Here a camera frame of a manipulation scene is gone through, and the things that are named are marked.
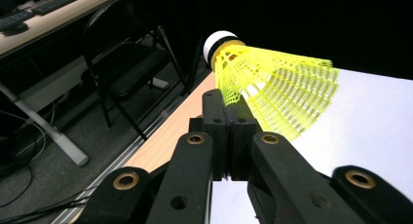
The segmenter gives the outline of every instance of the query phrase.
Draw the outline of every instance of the black band on shuttlecock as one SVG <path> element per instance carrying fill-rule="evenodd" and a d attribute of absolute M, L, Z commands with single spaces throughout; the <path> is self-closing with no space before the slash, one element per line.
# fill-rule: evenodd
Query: black band on shuttlecock
<path fill-rule="evenodd" d="M 207 63 L 209 63 L 210 65 L 212 56 L 215 53 L 216 49 L 218 49 L 218 47 L 220 47 L 225 42 L 232 41 L 232 40 L 240 40 L 240 39 L 236 36 L 225 36 L 217 40 L 215 43 L 213 43 L 213 45 L 209 49 L 209 52 L 207 53 Z"/>

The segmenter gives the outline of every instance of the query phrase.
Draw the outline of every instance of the floor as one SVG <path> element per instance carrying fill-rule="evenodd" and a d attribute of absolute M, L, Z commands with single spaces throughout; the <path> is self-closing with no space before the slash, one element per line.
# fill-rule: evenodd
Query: floor
<path fill-rule="evenodd" d="M 203 60 L 200 61 L 194 88 L 210 72 Z M 183 86 L 178 84 L 171 65 L 157 78 L 177 85 L 148 117 L 138 122 L 149 135 L 186 96 L 181 95 Z M 162 94 L 159 89 L 144 88 L 124 106 L 138 120 Z M 77 144 L 90 161 L 82 168 L 77 167 L 47 136 L 43 137 L 36 128 L 27 128 L 19 139 L 19 155 L 22 162 L 27 160 L 28 163 L 14 166 L 9 173 L 0 176 L 0 223 L 8 223 L 8 218 L 32 213 L 67 198 L 73 200 L 76 198 L 73 195 L 97 185 L 104 174 L 121 167 L 143 143 L 116 108 L 110 112 L 113 126 L 108 128 L 97 96 L 86 86 L 76 87 L 48 108 L 45 118 Z M 62 220 L 67 213 L 62 212 L 57 209 L 52 213 L 38 213 L 36 220 L 30 223 L 64 223 Z"/>

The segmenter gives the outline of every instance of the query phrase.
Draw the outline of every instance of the desk leg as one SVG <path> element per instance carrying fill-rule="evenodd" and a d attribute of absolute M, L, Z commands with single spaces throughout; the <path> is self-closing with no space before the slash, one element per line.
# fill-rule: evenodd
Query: desk leg
<path fill-rule="evenodd" d="M 53 128 L 46 122 L 36 111 L 32 110 L 24 101 L 12 93 L 6 86 L 0 83 L 0 91 L 9 98 L 9 100 L 21 109 L 28 117 L 44 129 L 51 139 L 63 150 L 64 153 L 79 167 L 84 166 L 89 157 L 83 153 L 66 135 L 58 129 Z"/>

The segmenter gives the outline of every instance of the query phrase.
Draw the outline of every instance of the badminton shuttlecock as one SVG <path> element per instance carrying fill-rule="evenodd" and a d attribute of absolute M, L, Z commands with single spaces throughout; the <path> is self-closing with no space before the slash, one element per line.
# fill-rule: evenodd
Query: badminton shuttlecock
<path fill-rule="evenodd" d="M 288 140 L 317 120 L 338 89 L 330 60 L 249 47 L 228 31 L 206 39 L 204 57 L 225 105 L 242 95 L 263 131 Z"/>

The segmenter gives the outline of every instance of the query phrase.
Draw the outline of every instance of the chair seat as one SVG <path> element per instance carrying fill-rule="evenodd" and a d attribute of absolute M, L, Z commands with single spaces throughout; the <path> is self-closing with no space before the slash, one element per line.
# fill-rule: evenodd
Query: chair seat
<path fill-rule="evenodd" d="M 103 71 L 104 75 L 99 75 L 101 87 L 122 100 L 146 85 L 169 62 L 169 54 L 165 51 L 126 44 L 94 66 Z"/>

